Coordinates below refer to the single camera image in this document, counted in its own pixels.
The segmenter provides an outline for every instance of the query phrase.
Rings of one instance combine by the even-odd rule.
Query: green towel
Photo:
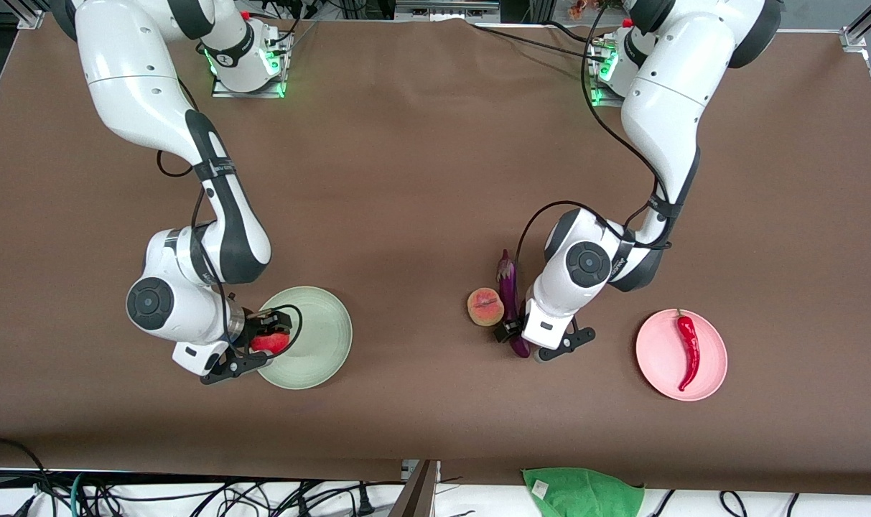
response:
[[[586,468],[521,471],[544,517],[636,517],[645,488]]]

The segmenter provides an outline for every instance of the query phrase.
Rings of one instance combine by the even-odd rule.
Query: peach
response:
[[[492,327],[502,320],[505,305],[498,298],[498,293],[488,287],[473,291],[467,298],[467,313],[474,323],[481,327]]]

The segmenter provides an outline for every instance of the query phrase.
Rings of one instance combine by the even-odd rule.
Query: purple eggplant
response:
[[[515,261],[508,257],[508,249],[502,250],[502,259],[498,262],[498,268],[495,272],[495,280],[498,281],[498,298],[505,305],[505,314],[502,321],[515,321],[518,319],[518,292],[515,290],[516,284]],[[518,354],[518,357],[531,357],[531,347],[528,346],[521,335],[515,336],[508,340],[511,345],[511,350]]]

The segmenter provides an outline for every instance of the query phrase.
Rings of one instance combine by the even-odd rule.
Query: metal frame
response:
[[[851,24],[840,30],[840,43],[846,52],[861,52],[866,48],[866,35],[871,32],[871,4]]]
[[[42,23],[42,14],[49,10],[47,0],[4,0],[11,13],[17,17],[17,29],[37,29]]]
[[[435,485],[441,475],[442,462],[438,460],[404,460],[405,467],[412,469],[409,481],[400,490],[396,503],[388,517],[430,517],[435,501]]]

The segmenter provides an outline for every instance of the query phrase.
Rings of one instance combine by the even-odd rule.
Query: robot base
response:
[[[278,38],[279,30],[276,27],[270,27],[271,38]],[[228,89],[228,86],[222,84],[218,78],[212,82],[212,97],[218,98],[284,98],[285,88],[288,85],[288,69],[292,62],[292,46],[294,45],[294,34],[289,34],[280,42],[270,47],[269,52],[278,52],[279,55],[267,57],[267,63],[280,72],[270,79],[262,88],[251,92],[237,92]]]

